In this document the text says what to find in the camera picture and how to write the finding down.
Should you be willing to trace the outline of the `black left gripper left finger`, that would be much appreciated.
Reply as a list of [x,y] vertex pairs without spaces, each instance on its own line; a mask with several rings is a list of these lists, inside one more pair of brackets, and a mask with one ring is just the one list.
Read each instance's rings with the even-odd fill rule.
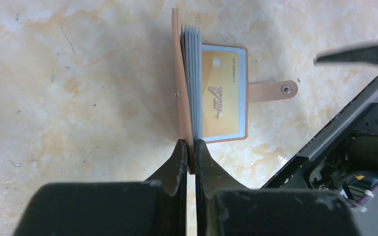
[[140,182],[58,182],[31,198],[16,236],[184,236],[188,146]]

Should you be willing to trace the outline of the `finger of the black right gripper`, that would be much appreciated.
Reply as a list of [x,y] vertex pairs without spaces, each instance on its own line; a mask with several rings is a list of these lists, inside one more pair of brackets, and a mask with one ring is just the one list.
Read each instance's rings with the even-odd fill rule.
[[314,63],[369,63],[378,65],[378,41],[321,52]]

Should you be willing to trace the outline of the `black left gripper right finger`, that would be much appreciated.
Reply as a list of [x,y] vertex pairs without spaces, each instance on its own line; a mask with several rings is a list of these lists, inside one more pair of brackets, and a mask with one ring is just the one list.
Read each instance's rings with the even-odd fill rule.
[[249,189],[198,140],[194,151],[199,236],[358,236],[342,197],[332,191]]

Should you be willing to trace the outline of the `tan leather card holder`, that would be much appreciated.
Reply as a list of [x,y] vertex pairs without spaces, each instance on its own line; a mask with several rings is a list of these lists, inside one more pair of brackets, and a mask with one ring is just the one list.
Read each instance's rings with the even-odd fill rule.
[[[188,145],[188,170],[195,172],[194,151],[198,140],[219,143],[244,140],[248,136],[248,109],[250,103],[294,98],[298,85],[292,80],[251,84],[248,78],[248,51],[245,47],[203,43],[197,25],[181,25],[179,12],[173,8],[171,26],[174,45],[176,98],[178,103],[179,134]],[[209,139],[203,137],[202,113],[202,51],[236,52],[240,55],[240,115],[243,133],[233,138]]]

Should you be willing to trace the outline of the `gold VIP credit card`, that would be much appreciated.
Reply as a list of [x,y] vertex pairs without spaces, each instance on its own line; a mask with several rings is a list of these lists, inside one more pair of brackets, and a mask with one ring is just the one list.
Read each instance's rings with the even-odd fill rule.
[[241,135],[240,112],[240,55],[203,50],[203,137],[226,139]]

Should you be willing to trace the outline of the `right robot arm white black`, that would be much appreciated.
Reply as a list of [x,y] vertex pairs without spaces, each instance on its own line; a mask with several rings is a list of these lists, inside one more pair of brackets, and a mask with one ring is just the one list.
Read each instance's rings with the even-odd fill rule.
[[[314,64],[378,65],[378,42],[325,51]],[[344,191],[357,176],[378,179],[378,76],[313,140],[310,167],[304,176],[311,188]]]

